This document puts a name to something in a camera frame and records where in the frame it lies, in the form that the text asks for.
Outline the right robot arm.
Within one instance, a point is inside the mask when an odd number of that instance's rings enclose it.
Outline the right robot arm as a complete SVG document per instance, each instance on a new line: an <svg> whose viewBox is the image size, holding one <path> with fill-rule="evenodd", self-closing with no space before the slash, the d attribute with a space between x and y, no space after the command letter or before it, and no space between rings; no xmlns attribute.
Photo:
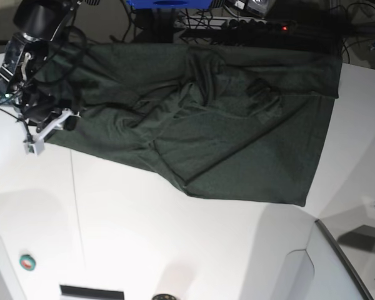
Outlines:
<svg viewBox="0 0 375 300"><path fill-rule="evenodd" d="M12 107L21 123L24 143L35 146L55 130L72 130L80 105L57 97L54 88L80 65L88 41L74 25L80 1L21 1L13 23L18 28L5 47L0 66L0 109ZM81 48L71 67L57 79L40 80L39 74L69 43L70 34L81 40Z"/></svg>

